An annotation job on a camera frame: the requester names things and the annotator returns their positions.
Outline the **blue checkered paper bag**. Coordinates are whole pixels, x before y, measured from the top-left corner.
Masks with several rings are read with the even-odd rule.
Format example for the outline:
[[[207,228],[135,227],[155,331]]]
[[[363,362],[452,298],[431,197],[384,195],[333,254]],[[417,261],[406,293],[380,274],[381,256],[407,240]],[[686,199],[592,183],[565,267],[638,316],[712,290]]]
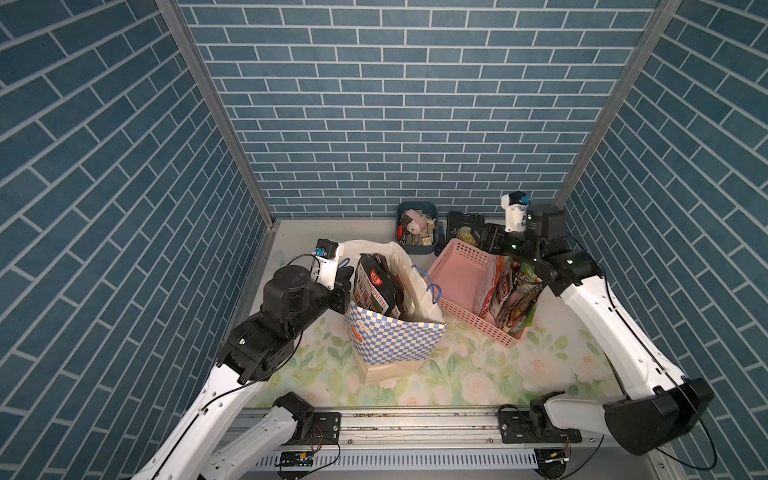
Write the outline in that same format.
[[[348,259],[354,267],[353,287],[355,269],[361,254],[383,255],[388,267],[401,283],[394,270],[394,261],[391,259],[395,244],[365,240],[352,240],[342,244],[342,257]],[[441,295],[440,287],[435,285],[420,267],[415,264],[414,267],[431,287],[437,288],[437,293],[434,295],[437,303]],[[365,310],[356,304],[353,287],[345,322],[355,347],[356,360],[361,370],[361,381],[365,384],[377,384],[416,373],[441,341],[447,329],[445,320],[444,324],[405,320],[405,305],[399,319]]]

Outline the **pink plastic basket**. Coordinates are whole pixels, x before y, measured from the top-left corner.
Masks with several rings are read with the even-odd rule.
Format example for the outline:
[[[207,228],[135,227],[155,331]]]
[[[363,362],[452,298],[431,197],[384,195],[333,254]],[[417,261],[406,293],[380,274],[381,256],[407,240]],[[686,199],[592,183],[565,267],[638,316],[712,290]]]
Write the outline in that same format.
[[[428,270],[433,283],[441,288],[438,305],[453,316],[497,343],[512,347],[525,340],[533,324],[534,312],[517,322],[516,331],[496,327],[488,314],[475,314],[475,300],[491,288],[490,281],[502,256],[491,255],[459,239],[449,241]]]

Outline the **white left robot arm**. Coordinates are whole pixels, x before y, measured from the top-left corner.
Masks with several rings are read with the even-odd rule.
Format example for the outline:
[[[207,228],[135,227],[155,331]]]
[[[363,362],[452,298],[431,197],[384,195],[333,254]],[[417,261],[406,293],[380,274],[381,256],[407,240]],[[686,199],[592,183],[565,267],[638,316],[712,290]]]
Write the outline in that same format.
[[[291,264],[274,273],[259,311],[230,332],[202,390],[135,478],[239,479],[278,447],[308,436],[314,408],[289,392],[255,426],[221,442],[250,400],[295,355],[302,334],[326,311],[344,313],[349,306],[353,267],[327,259],[314,263],[317,277]]]

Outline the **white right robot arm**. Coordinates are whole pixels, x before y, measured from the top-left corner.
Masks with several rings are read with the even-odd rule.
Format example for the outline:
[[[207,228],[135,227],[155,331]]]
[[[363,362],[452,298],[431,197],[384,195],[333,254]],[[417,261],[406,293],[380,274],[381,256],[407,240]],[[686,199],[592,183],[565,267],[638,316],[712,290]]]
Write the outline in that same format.
[[[598,263],[569,247],[564,211],[532,206],[520,192],[503,197],[502,208],[503,224],[486,229],[494,259],[476,291],[475,315],[517,340],[539,297],[551,291],[603,349],[622,392],[605,402],[563,392],[533,400],[520,417],[532,439],[543,443],[555,431],[592,430],[640,456],[701,424],[714,397],[710,385],[687,377],[656,348],[612,295]]]

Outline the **orange red condiment packet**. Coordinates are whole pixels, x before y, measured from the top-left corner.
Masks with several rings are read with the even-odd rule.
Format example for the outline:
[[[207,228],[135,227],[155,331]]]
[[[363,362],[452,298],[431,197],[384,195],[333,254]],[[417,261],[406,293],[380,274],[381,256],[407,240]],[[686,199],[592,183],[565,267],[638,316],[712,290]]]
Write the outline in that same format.
[[[475,292],[474,314],[493,323],[511,294],[513,277],[511,260],[505,256],[493,256]]]

